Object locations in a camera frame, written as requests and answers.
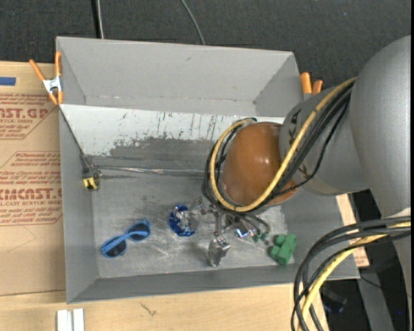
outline green plastic object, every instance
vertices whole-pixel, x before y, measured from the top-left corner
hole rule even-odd
[[[279,246],[274,245],[270,249],[270,256],[274,258],[274,260],[277,260],[277,255],[279,254],[280,251],[281,251],[281,248]]]
[[[279,234],[275,239],[275,245],[281,247],[282,244],[284,244],[286,237],[287,236],[285,234]]]
[[[276,238],[276,243],[282,240],[279,236]],[[284,236],[283,243],[278,246],[278,244],[274,245],[270,249],[270,256],[277,260],[280,265],[287,265],[291,259],[291,255],[295,251],[297,244],[297,239],[294,234],[288,233]]]

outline gray carpet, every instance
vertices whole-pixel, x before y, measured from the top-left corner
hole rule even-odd
[[[186,0],[206,43],[295,52],[333,86],[411,33],[411,0]],[[106,38],[200,43],[178,0],[102,0]],[[87,0],[0,0],[0,60],[51,62],[57,35],[94,37]]]

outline small yellow object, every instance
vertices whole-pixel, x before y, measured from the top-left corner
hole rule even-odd
[[[94,191],[99,189],[101,185],[101,180],[99,178],[99,173],[97,170],[95,170],[91,177],[83,178],[84,187],[88,191]]]

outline black cable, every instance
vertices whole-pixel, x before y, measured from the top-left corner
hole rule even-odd
[[[97,0],[90,0],[90,5],[92,6],[92,17],[94,19],[95,33],[97,34],[97,38],[100,39],[102,37],[102,35],[101,35],[101,32],[100,32],[101,28],[100,28],[100,25],[99,25]]]
[[[363,277],[362,275],[360,276],[360,278],[362,280],[364,280],[365,282],[367,282],[368,284],[374,285],[376,288],[382,289],[382,287],[378,284],[375,284],[374,282],[370,281],[369,279],[366,279],[365,277]]]
[[[179,0],[179,1],[182,3],[182,5],[183,5],[183,6],[184,6],[184,8],[186,9],[186,11],[187,11],[188,15],[190,16],[190,19],[192,20],[193,25],[195,26],[196,31],[197,31],[197,33],[198,33],[199,39],[201,39],[201,43],[202,43],[203,45],[206,45],[206,41],[205,41],[205,39],[204,39],[204,36],[203,36],[203,35],[202,35],[202,33],[201,33],[201,29],[199,28],[198,23],[196,22],[196,18],[195,18],[195,16],[193,16],[192,11],[190,11],[190,8],[188,7],[188,5],[187,5],[187,3],[185,2],[185,0]]]
[[[325,260],[325,262],[323,262],[320,265],[320,267],[318,267],[318,269],[316,270],[316,272],[313,274],[313,277],[309,281],[305,280],[305,282],[304,282],[304,289],[302,290],[302,292],[300,294],[298,294],[297,296],[295,295],[295,307],[293,308],[293,313],[292,313],[292,317],[291,317],[291,320],[290,320],[291,329],[292,330],[295,329],[295,326],[294,326],[294,314],[296,313],[297,318],[299,319],[299,322],[301,323],[301,326],[302,326],[303,331],[308,331],[308,327],[305,324],[305,320],[304,320],[304,318],[302,316],[302,311],[300,310],[300,304],[299,303],[302,300],[302,298],[306,294],[308,294],[308,289],[315,282],[315,280],[317,279],[317,277],[322,273],[322,270],[324,270],[326,268],[326,266],[329,263],[331,263],[331,261],[337,255],[339,255],[342,252],[345,252],[347,250],[354,250],[356,248],[360,248],[360,247],[366,246],[366,245],[371,244],[371,243],[385,243],[385,242],[394,241],[394,240],[397,240],[397,239],[403,239],[403,238],[407,237],[410,234],[411,234],[411,232],[407,232],[407,233],[401,233],[401,234],[399,234],[397,236],[394,236],[394,237],[387,236],[387,237],[381,238],[381,239],[379,239],[377,241],[374,241],[374,242],[357,244],[355,247],[354,246],[349,246],[347,248],[341,249],[338,252],[332,254],[329,258],[327,258]],[[322,325],[320,325],[320,323],[319,323],[319,319],[315,315],[315,311],[314,311],[312,305],[310,306],[310,314],[312,315],[312,317],[313,317],[313,314],[315,316],[315,317],[313,317],[313,321],[315,322],[317,329],[318,330],[323,330]]]
[[[411,229],[410,228],[405,228],[405,230],[406,230],[405,233],[401,233],[399,235],[395,235],[394,237],[389,237],[389,238],[391,240],[398,240],[398,239],[403,239],[404,237],[407,237],[408,235],[411,234]],[[384,239],[384,240],[383,241],[376,240],[376,241],[373,241],[373,242],[370,242],[370,243],[386,243],[386,242],[389,242],[390,241],[388,239],[388,237],[384,237],[384,238],[381,238],[381,239]],[[316,270],[316,272],[313,274],[313,276],[309,280],[308,284],[306,284],[306,290],[308,290],[308,288],[311,287],[311,285],[315,282],[316,278],[322,273],[322,270],[324,268],[326,268],[326,266],[335,258],[336,255],[337,255],[337,253],[331,255],[330,258],[328,258],[325,262],[323,262],[321,264],[321,267]],[[304,275],[303,275],[304,285],[305,285],[305,283],[307,281],[308,281],[308,268],[305,269]],[[319,322],[319,318],[317,317],[317,315],[315,313],[315,310],[314,310],[314,307],[312,305],[310,305],[310,309],[309,310],[310,310],[311,318],[313,319],[313,322],[316,325],[316,328],[319,331],[323,330],[322,325]]]
[[[406,221],[408,221],[408,217],[399,217],[399,219],[387,219],[387,220],[374,220],[374,221],[367,221],[367,222],[361,222],[361,223],[357,223],[357,224],[353,224],[353,225],[349,225],[346,227],[341,227],[338,228],[337,230],[334,230],[332,232],[329,232],[328,234],[326,234],[324,237],[322,237],[321,239],[319,239],[319,241],[317,241],[315,243],[315,245],[310,249],[309,253],[307,254],[306,258],[304,259],[303,263],[301,264],[301,266],[299,267],[299,270],[297,272],[296,275],[296,279],[295,279],[295,286],[294,286],[294,298],[295,300],[297,299],[298,295],[299,295],[299,284],[300,284],[300,280],[301,280],[301,276],[306,276],[306,274],[308,273],[308,264],[309,262],[317,255],[319,254],[322,250],[324,250],[325,248],[327,248],[328,246],[334,245],[335,243],[339,243],[341,242],[341,237],[338,237],[339,241],[335,241],[335,240],[330,240],[331,237],[336,237],[337,235],[343,233],[343,232],[347,232],[348,230],[352,230],[355,226],[358,226],[360,229],[362,229],[363,227],[371,227],[373,225],[383,225],[383,221],[386,221],[386,223],[388,224],[395,224],[397,222],[401,223],[404,221],[404,219]],[[342,237],[342,240],[350,240],[350,238],[352,238],[353,235],[352,234],[347,234],[346,236]]]
[[[313,173],[306,180],[304,180],[303,182],[301,182],[299,184],[296,184],[296,185],[290,187],[289,189],[285,189],[281,192],[276,192],[276,190],[274,190],[273,193],[261,205],[265,205],[269,201],[271,201],[272,199],[274,199],[276,197],[279,197],[283,194],[286,194],[287,192],[290,192],[294,189],[300,188],[304,184],[308,183],[316,175],[317,170],[319,169],[319,167],[322,163],[326,147],[328,146],[332,136],[334,135],[334,132],[335,132],[337,126],[339,125],[340,121],[342,120],[342,118],[343,118],[343,116],[344,116],[344,114],[347,110],[350,93],[351,93],[351,89],[348,90],[345,94],[343,94],[340,99],[335,100],[335,104],[334,104],[333,108],[330,108],[330,106],[329,106],[326,109],[330,112],[330,114],[327,117],[325,117],[323,115],[318,120],[318,123],[313,128],[313,131],[306,137],[306,142],[302,145],[302,147],[301,147],[300,151],[297,153],[296,157],[291,161],[291,163],[289,165],[290,168],[286,170],[286,173],[284,174],[284,176],[281,178],[281,180],[279,180],[279,183],[277,185],[276,190],[278,190],[280,188],[283,188],[288,183],[288,181],[293,177],[296,170],[300,167],[300,165],[302,164],[302,161],[305,159],[306,155],[308,154],[310,149],[315,144],[316,140],[319,138],[321,133],[324,131],[324,128],[326,127],[328,122],[339,112],[339,110],[342,106],[345,106],[345,108],[342,110],[340,116],[336,120],[335,124],[333,125],[333,128],[330,131],[330,134],[327,136],[327,139],[326,139],[324,145],[322,146],[321,153],[319,155],[319,159],[317,160],[317,163],[316,163],[316,166],[315,166],[315,169],[314,169]]]
[[[294,175],[295,171],[298,169],[298,167],[300,166],[300,164],[302,163],[302,161],[304,160],[305,156],[308,154],[308,151],[311,149],[311,147],[313,146],[314,142],[317,140],[318,136],[324,131],[325,126],[328,124],[328,122],[337,114],[337,112],[339,111],[339,109],[342,106],[345,106],[344,110],[342,111],[342,113],[344,114],[346,112],[346,108],[349,102],[349,97],[351,95],[351,88],[352,85],[348,85],[346,86],[343,90],[341,90],[341,92],[339,92],[338,94],[336,94],[333,99],[328,103],[328,105],[319,112],[319,118],[315,124],[315,126],[312,127],[312,129],[310,130],[310,133],[307,134],[306,136],[306,140],[304,142],[304,144],[302,145],[301,149],[299,150],[299,152],[297,153],[295,159],[292,161],[292,163],[289,164],[289,169],[287,169],[286,174],[284,174],[284,176],[279,180],[279,183],[277,184],[277,187],[283,187],[285,185],[285,183],[288,182],[288,180],[290,180],[290,178]],[[312,173],[312,176],[307,178],[307,180],[305,180],[304,182],[297,184],[285,191],[282,191],[280,193],[275,194],[274,192],[269,195],[264,201],[262,201],[257,207],[253,208],[251,211],[257,210],[258,208],[261,208],[263,205],[266,205],[268,202],[270,202],[272,199],[274,199],[275,197],[278,197],[282,194],[286,194],[287,192],[290,192],[291,190],[294,190],[295,188],[298,188],[302,185],[304,185],[306,182],[308,182],[309,180],[312,179],[312,177],[315,176],[317,169],[319,169],[320,163],[322,162],[323,159],[323,154],[325,152],[326,146],[328,145],[329,141],[331,140],[331,137],[333,136],[336,127],[339,125],[340,121],[342,120],[343,115],[339,116],[338,120],[336,120],[335,125],[333,126],[333,129],[330,132],[330,135],[327,137],[326,143],[323,146],[323,150],[321,152],[321,155],[319,157],[319,161],[318,161],[318,165],[315,168],[315,171]],[[222,148],[221,151],[221,157],[220,157],[220,163],[222,163],[222,161],[225,159],[224,156],[224,148]],[[211,153],[209,155],[208,158],[208,162],[211,160]],[[218,205],[219,207],[221,207],[223,210],[227,210],[220,202],[218,202],[216,200],[216,198],[213,197],[213,195],[210,194],[206,194],[207,190],[208,190],[208,178],[210,176],[210,172],[208,171],[208,166],[206,166],[207,171],[206,171],[206,177],[203,183],[203,193],[205,193],[205,196],[209,199],[210,202],[212,202],[215,205]]]
[[[407,217],[399,217],[399,219],[398,220],[395,220],[395,219],[385,219],[385,220],[374,220],[374,221],[366,221],[366,222],[361,222],[361,223],[358,223],[358,224],[355,224],[355,225],[350,225],[350,226],[347,226],[347,227],[342,227],[342,228],[339,228],[339,229],[337,229],[337,230],[335,230],[335,231],[332,231],[332,232],[330,232],[330,233],[328,233],[328,234],[326,234],[326,236],[324,236],[324,237],[322,237],[311,249],[310,249],[310,251],[309,251],[309,253],[307,254],[307,256],[306,256],[306,258],[304,259],[304,261],[302,262],[302,264],[300,265],[300,267],[299,267],[299,270],[297,271],[297,275],[296,275],[296,278],[295,278],[295,285],[294,285],[294,289],[293,289],[293,294],[294,294],[294,298],[295,298],[295,300],[297,300],[297,298],[298,298],[298,296],[299,296],[299,284],[300,284],[300,282],[301,282],[301,276],[305,276],[306,277],[306,275],[307,275],[307,273],[308,273],[308,264],[311,262],[311,260],[312,259],[314,259],[314,257],[316,257],[322,250],[324,250],[324,249],[326,249],[326,248],[329,248],[330,246],[332,246],[332,245],[335,245],[335,244],[338,244],[338,243],[341,243],[341,242],[343,242],[343,241],[347,241],[347,240],[351,240],[351,239],[354,239],[354,238],[358,238],[358,237],[367,237],[367,236],[371,236],[371,235],[376,235],[375,233],[370,233],[370,232],[358,232],[358,233],[352,233],[352,234],[347,234],[347,235],[345,235],[345,236],[342,236],[342,237],[335,237],[335,238],[333,238],[333,239],[331,239],[331,240],[328,240],[327,239],[327,237],[330,237],[330,236],[334,236],[334,235],[337,235],[337,234],[340,234],[340,232],[342,232],[343,230],[345,230],[345,229],[350,229],[350,230],[352,230],[353,229],[353,226],[356,226],[356,225],[358,225],[360,228],[362,227],[362,226],[372,226],[373,224],[376,224],[376,223],[379,223],[380,225],[383,225],[384,224],[384,221],[386,221],[387,222],[387,224],[394,224],[394,223],[397,223],[397,222],[399,222],[399,223],[401,223],[401,222],[403,222],[404,220],[403,219],[406,219],[406,221],[408,221],[408,220],[411,220],[411,218],[410,219],[408,219]],[[310,313],[311,313],[311,315],[312,315],[312,317],[313,317],[313,315],[315,316],[315,313],[314,313],[314,310],[313,310],[313,308],[311,307],[310,308]]]
[[[320,166],[321,166],[321,164],[322,164],[322,161],[323,161],[323,159],[324,159],[324,154],[325,154],[325,151],[326,151],[326,148],[327,148],[327,146],[328,146],[328,144],[330,143],[330,140],[332,139],[332,137],[333,137],[333,135],[334,135],[334,133],[335,133],[335,131],[336,131],[336,129],[337,129],[337,127],[338,127],[338,125],[340,124],[340,121],[343,119],[343,117],[344,117],[344,115],[346,114],[346,111],[348,110],[348,103],[345,105],[345,108],[342,110],[342,112],[341,112],[341,114],[339,115],[339,117],[337,118],[337,120],[336,120],[336,122],[334,123],[334,125],[333,125],[333,127],[331,128],[331,131],[330,131],[330,133],[328,134],[328,136],[327,136],[327,138],[326,138],[326,140],[325,140],[325,142],[324,142],[324,144],[322,145],[322,149],[321,149],[321,152],[320,152],[320,154],[319,154],[319,158],[318,158],[318,160],[317,160],[317,163],[316,163],[316,166],[315,166],[315,169],[313,170],[313,172],[311,173],[311,175],[307,178],[307,179],[305,179],[304,181],[302,181],[301,183],[299,183],[299,184],[296,184],[296,185],[293,185],[293,186],[291,186],[291,187],[289,187],[288,189],[285,189],[285,190],[283,190],[283,191],[281,191],[281,192],[278,192],[278,193],[273,193],[272,195],[270,195],[266,200],[264,200],[262,203],[261,203],[261,205],[266,205],[268,202],[270,202],[271,200],[273,200],[273,199],[275,199],[276,197],[279,197],[279,196],[282,196],[282,195],[284,195],[284,194],[286,194],[287,192],[290,192],[290,191],[292,191],[292,190],[295,190],[295,189],[297,189],[297,188],[300,188],[301,186],[303,186],[303,185],[305,185],[306,183],[308,183],[315,175],[316,175],[316,173],[317,173],[317,171],[319,170],[319,168],[320,168]],[[294,172],[292,171],[291,173],[290,173],[290,175],[288,175],[287,177],[286,177],[286,180],[290,180],[291,179],[291,177],[294,175]]]

